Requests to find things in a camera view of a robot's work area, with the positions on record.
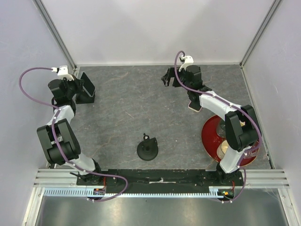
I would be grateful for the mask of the black phone clear case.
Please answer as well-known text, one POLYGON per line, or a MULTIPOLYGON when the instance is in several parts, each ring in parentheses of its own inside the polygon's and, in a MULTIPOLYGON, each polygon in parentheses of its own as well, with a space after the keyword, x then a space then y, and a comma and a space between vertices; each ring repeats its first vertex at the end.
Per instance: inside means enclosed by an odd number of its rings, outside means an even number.
POLYGON ((95 86, 85 72, 82 72, 80 79, 83 80, 83 90, 85 93, 89 97, 93 97, 95 95, 95 86))

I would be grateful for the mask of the left aluminium frame post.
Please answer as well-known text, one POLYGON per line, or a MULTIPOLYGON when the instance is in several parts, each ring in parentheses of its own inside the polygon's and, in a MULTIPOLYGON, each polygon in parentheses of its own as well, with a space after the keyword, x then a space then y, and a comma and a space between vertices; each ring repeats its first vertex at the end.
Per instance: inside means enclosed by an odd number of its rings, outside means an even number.
POLYGON ((66 44, 64 43, 55 23, 53 22, 48 10, 46 9, 46 6, 44 5, 42 0, 33 0, 33 3, 35 4, 37 10, 39 11, 40 15, 42 16, 44 22, 46 23, 48 29, 50 30, 52 36, 54 37, 59 49, 63 53, 65 59, 67 60, 69 66, 76 71, 77 65, 72 58, 69 50, 66 47, 66 44))

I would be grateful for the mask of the red round tray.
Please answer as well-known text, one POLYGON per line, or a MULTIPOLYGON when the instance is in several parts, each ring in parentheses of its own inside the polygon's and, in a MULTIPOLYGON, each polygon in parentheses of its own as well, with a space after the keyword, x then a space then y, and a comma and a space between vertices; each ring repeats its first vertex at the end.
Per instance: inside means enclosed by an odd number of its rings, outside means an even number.
MULTIPOLYGON (((217 115, 212 116, 205 122, 201 131, 201 139, 202 139, 203 146, 206 152, 208 153, 208 155, 212 157, 216 162, 221 161, 219 155, 217 154, 217 151, 221 143, 225 140, 225 138, 222 138, 216 132, 216 129, 219 126, 220 121, 221 118, 218 117, 217 115)), ((256 159, 258 151, 259 148, 254 150, 252 153, 248 153, 245 156, 245 158, 241 161, 240 167, 252 163, 256 159)))

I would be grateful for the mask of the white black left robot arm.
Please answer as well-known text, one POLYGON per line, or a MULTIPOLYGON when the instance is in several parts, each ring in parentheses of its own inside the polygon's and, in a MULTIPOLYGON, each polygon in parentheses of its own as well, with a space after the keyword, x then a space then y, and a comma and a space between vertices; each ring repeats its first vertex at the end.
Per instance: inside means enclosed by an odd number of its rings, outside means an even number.
POLYGON ((85 73, 72 81, 55 79, 48 84, 53 98, 54 115, 47 125, 37 129, 46 160, 51 165, 69 166, 77 170, 74 176, 86 185, 100 185, 103 173, 99 164, 81 152, 80 144, 70 126, 77 104, 95 101, 95 86, 85 73))

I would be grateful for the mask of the black round base mount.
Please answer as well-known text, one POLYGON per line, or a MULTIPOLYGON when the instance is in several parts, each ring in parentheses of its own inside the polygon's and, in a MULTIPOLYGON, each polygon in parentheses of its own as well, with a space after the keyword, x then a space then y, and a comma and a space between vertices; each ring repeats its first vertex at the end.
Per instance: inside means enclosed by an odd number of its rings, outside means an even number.
POLYGON ((143 141, 137 146, 137 154, 140 159, 144 161, 152 161, 158 155, 158 142, 155 137, 150 138, 145 133, 143 134, 143 141))

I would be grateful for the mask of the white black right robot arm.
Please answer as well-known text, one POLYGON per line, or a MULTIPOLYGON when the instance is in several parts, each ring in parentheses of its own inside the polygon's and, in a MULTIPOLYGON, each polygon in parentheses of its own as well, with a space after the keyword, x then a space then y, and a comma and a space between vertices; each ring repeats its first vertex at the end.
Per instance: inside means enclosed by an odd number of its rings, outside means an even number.
POLYGON ((217 95, 203 84, 199 66, 187 69, 169 67, 161 78, 168 87, 183 87, 189 96, 189 108, 199 112, 210 110, 225 123, 225 139, 228 148, 223 159, 217 164, 215 179, 220 185, 227 185, 237 175, 240 163, 247 152, 255 150, 254 144, 261 142, 261 131, 254 108, 240 106, 217 95))

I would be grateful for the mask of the right aluminium frame post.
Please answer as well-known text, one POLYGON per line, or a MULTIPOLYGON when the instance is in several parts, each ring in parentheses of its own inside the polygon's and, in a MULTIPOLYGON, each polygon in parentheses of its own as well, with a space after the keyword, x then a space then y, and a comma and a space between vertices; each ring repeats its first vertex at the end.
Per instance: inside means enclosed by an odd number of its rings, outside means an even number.
POLYGON ((246 65, 248 59, 250 58, 251 54, 255 50, 258 42, 260 41, 261 37, 263 36, 265 30, 267 29, 268 25, 270 24, 274 14, 276 13, 276 11, 279 8, 281 3, 282 3, 282 0, 274 0, 272 2, 270 8, 268 9, 268 12, 266 13, 257 32, 255 33, 255 36, 253 37, 249 47, 247 48, 242 60, 239 63, 241 69, 243 69, 244 66, 246 65))

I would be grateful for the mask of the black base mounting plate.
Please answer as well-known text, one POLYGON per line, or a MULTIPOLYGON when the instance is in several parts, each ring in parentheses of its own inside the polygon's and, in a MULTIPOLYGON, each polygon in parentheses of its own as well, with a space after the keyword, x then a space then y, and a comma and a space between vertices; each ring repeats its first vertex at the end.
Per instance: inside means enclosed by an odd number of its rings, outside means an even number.
POLYGON ((96 175, 77 177, 78 186, 105 186, 106 189, 121 192, 125 187, 125 181, 117 176, 127 179, 126 188, 131 191, 205 191, 210 186, 242 186, 243 176, 241 172, 232 174, 228 178, 221 177, 215 170, 205 169, 110 169, 103 172, 114 177, 98 177, 96 175))

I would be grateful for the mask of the clear plastic cup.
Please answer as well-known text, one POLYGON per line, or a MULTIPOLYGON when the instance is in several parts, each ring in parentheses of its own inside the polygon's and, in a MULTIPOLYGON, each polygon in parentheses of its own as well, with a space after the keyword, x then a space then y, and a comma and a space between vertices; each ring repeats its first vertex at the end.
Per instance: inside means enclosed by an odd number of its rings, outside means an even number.
POLYGON ((226 138, 225 122, 223 120, 218 123, 216 133, 219 137, 226 138))

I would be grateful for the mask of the black phone pink case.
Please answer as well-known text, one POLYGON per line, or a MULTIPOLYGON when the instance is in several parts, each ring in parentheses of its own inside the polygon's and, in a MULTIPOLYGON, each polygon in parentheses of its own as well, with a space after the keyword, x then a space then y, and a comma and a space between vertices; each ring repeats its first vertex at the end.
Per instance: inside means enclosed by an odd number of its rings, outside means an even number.
POLYGON ((200 110, 202 109, 202 106, 197 102, 190 101, 190 103, 188 104, 188 108, 195 112, 200 112, 200 110))

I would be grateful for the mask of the aluminium frame post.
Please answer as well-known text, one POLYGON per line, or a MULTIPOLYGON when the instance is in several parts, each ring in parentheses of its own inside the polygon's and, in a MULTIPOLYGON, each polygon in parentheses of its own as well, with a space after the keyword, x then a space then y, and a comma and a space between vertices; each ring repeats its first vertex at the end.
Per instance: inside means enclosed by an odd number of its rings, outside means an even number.
POLYGON ((274 0, 272 2, 270 8, 268 9, 268 12, 266 13, 257 32, 255 33, 255 36, 253 37, 249 47, 247 48, 242 60, 239 63, 241 69, 243 69, 244 66, 246 65, 248 59, 250 58, 251 54, 255 50, 258 42, 260 41, 261 37, 263 36, 265 30, 267 29, 268 25, 270 24, 274 14, 276 13, 276 11, 279 8, 281 3, 282 3, 282 0, 274 0))
POLYGON ((55 23, 53 22, 48 10, 46 9, 46 6, 44 5, 42 0, 33 0, 33 3, 35 4, 37 10, 39 11, 40 15, 42 16, 44 22, 46 23, 48 29, 50 30, 52 36, 54 37, 59 49, 63 53, 65 59, 67 60, 69 66, 76 71, 77 65, 72 58, 69 50, 66 47, 66 44, 64 43, 55 23))

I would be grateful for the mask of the beige paper cup lower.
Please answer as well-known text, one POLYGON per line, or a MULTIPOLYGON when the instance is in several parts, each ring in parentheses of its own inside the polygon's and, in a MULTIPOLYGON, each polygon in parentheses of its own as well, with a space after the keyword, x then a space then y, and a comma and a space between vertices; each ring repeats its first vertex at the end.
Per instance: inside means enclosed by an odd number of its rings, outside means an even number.
POLYGON ((224 156, 227 152, 228 146, 229 146, 229 144, 226 140, 222 141, 221 144, 218 146, 216 153, 220 159, 224 158, 224 156))

